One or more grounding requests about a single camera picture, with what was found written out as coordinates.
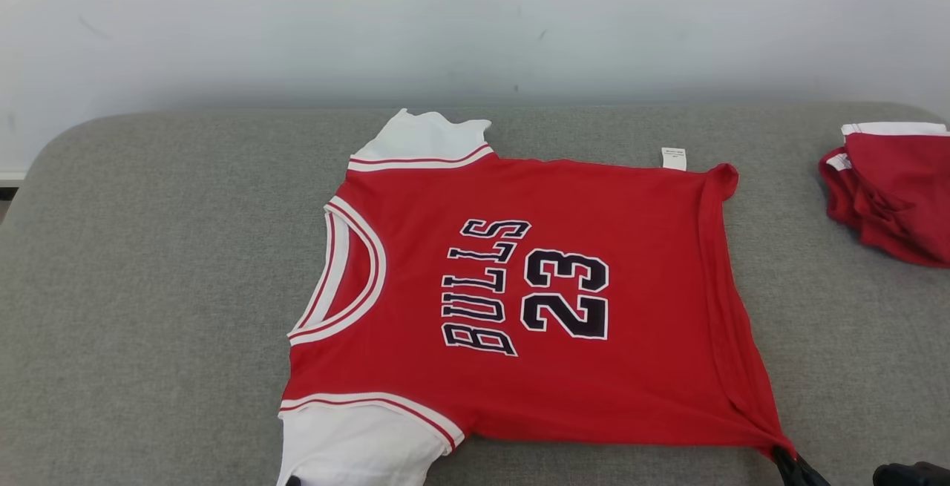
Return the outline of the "red Bulls 23 jersey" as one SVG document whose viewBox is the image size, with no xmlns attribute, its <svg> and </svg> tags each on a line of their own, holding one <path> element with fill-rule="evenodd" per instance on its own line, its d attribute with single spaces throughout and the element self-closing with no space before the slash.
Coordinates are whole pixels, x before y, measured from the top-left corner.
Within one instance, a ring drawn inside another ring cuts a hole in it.
<svg viewBox="0 0 950 486">
<path fill-rule="evenodd" d="M 489 125 L 401 110 L 347 163 L 278 486 L 422 486 L 472 435 L 796 456 L 727 252 L 736 169 L 504 158 Z"/>
</svg>

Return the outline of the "red shorts with white stripe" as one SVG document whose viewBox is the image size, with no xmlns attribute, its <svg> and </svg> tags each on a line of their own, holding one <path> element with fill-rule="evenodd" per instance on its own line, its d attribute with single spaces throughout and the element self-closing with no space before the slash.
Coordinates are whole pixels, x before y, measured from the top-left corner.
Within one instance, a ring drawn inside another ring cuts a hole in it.
<svg viewBox="0 0 950 486">
<path fill-rule="evenodd" d="M 906 263 L 950 269 L 950 128 L 851 123 L 821 158 L 828 216 L 866 246 Z"/>
</svg>

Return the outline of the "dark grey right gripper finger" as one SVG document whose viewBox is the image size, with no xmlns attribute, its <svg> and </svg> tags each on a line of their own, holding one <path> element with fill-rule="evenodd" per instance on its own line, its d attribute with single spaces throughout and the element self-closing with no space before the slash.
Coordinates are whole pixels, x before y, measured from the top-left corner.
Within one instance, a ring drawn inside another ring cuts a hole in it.
<svg viewBox="0 0 950 486">
<path fill-rule="evenodd" d="M 831 486 L 821 473 L 814 470 L 807 460 L 794 456 L 781 445 L 771 449 L 771 458 L 780 473 L 783 486 Z"/>
</svg>

